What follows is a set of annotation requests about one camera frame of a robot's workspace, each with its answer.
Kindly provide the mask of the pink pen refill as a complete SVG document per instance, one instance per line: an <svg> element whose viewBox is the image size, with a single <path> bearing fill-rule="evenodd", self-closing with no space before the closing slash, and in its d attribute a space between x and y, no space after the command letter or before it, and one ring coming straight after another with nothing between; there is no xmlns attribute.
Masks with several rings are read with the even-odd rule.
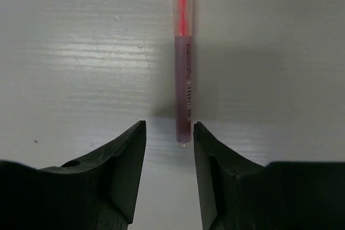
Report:
<svg viewBox="0 0 345 230"><path fill-rule="evenodd" d="M172 0L175 61L176 141L192 140L192 60L194 57L195 0Z"/></svg>

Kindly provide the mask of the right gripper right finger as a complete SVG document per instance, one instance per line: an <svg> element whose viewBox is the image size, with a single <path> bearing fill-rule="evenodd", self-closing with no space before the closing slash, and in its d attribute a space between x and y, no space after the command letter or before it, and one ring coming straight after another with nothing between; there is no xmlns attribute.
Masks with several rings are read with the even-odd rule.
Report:
<svg viewBox="0 0 345 230"><path fill-rule="evenodd" d="M344 229L344 163L259 165L194 126L204 229Z"/></svg>

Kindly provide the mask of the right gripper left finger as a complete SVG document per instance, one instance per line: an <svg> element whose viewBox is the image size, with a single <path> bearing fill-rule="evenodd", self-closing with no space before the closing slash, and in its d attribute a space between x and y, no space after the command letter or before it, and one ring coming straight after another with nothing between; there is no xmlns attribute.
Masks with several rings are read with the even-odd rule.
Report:
<svg viewBox="0 0 345 230"><path fill-rule="evenodd" d="M127 229L133 222L146 123L62 166L1 161L1 229Z"/></svg>

